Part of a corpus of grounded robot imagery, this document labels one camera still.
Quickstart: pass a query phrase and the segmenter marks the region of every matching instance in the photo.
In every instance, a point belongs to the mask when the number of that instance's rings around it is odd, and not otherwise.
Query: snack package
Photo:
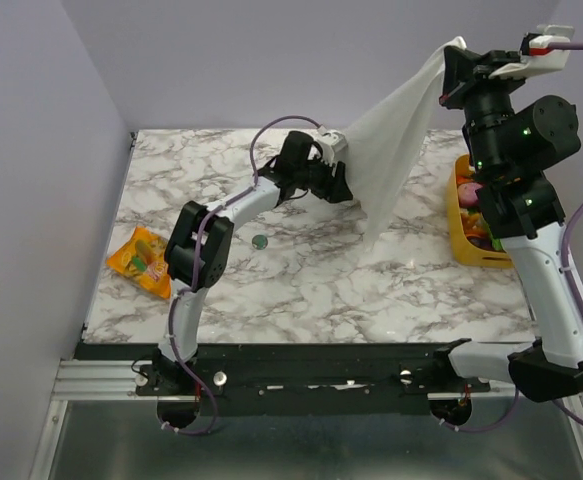
[[[107,259],[120,275],[162,298],[171,296],[164,250],[167,240],[144,227],[136,227],[131,239]]]

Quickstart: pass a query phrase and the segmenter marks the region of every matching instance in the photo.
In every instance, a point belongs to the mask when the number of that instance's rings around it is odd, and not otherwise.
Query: marble table surface
[[[142,225],[168,238],[180,209],[224,197],[250,175],[255,131],[151,130],[138,136],[108,246]],[[286,130],[257,149],[260,164]],[[311,195],[281,205],[234,236],[226,273],[207,298],[200,342],[523,341],[534,336],[513,270],[457,264],[448,242],[445,183],[465,153],[460,132],[431,131],[388,232],[362,248],[355,202]],[[256,250],[255,235],[268,247]],[[103,266],[87,319],[89,343],[158,342],[169,303]]]

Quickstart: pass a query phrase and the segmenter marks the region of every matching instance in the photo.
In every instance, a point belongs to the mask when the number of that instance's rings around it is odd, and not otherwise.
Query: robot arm
[[[442,106],[464,111],[464,137],[483,185],[480,209],[520,275],[541,334],[533,345],[466,343],[449,360],[459,376],[509,381],[538,402],[583,391],[583,309],[567,276],[579,292],[583,287],[570,252],[563,252],[565,214],[543,173],[576,153],[580,139],[575,107],[566,100],[545,96],[515,113],[509,95],[530,76],[561,70],[567,53],[547,47],[571,34],[569,27],[546,27],[527,35],[520,52],[447,47],[440,97]]]
[[[200,271],[195,291],[192,291],[196,237],[204,217],[216,207],[227,204],[226,199],[202,206],[187,203],[167,244],[165,260],[173,279],[174,292],[179,298],[174,305],[167,330],[172,330],[178,351],[188,361],[197,351],[197,334],[205,298],[220,279],[227,265],[233,233],[259,214],[272,210],[290,199],[296,190],[310,190],[329,203],[353,198],[345,182],[345,165],[339,160],[346,147],[344,136],[336,131],[320,129],[312,136],[292,131],[280,154],[258,171],[259,180],[251,191],[220,210],[207,223],[200,251]],[[160,345],[162,354],[175,361],[170,342]]]

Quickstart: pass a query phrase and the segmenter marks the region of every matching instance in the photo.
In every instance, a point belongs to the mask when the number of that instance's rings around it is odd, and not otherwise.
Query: yellow basket
[[[511,268],[513,263],[504,252],[490,252],[473,245],[465,236],[460,218],[460,201],[458,200],[458,187],[456,176],[469,176],[469,155],[462,155],[455,162],[455,168],[451,172],[447,184],[447,217],[449,219],[449,239],[453,256],[463,265],[474,267]]]

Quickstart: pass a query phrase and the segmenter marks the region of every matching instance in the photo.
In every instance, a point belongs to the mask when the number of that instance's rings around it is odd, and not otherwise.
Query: white cloth
[[[431,112],[442,94],[448,45],[466,48],[462,37],[442,45],[418,73],[343,131],[347,184],[368,217],[367,247],[387,229],[398,193],[420,157]]]

